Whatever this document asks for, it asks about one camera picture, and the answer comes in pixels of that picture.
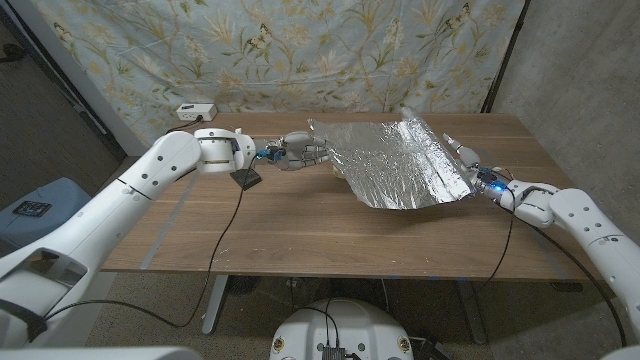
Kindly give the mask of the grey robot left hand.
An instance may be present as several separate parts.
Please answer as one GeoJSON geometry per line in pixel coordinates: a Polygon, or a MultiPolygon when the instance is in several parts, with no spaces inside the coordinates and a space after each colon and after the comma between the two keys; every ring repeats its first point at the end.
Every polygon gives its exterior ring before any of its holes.
{"type": "Polygon", "coordinates": [[[280,170],[296,171],[315,166],[330,159],[326,140],[305,131],[291,132],[268,142],[272,152],[268,163],[280,170]]]}

